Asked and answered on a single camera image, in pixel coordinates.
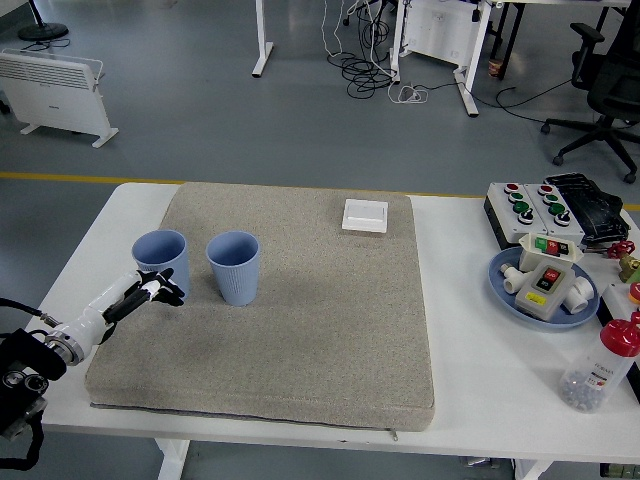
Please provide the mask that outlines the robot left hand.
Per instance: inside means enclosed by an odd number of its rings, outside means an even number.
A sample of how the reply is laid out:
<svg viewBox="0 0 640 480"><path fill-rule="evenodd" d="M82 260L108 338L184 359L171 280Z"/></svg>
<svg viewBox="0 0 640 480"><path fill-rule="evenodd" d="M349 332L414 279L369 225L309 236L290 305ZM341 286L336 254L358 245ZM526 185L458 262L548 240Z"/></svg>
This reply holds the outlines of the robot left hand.
<svg viewBox="0 0 640 480"><path fill-rule="evenodd" d="M133 270L95 298L80 317L54 327L45 337L45 345L56 351L67 364L78 364L106 341L116 325L146 302L161 302L178 307L186 293L173 281L174 270Z"/></svg>

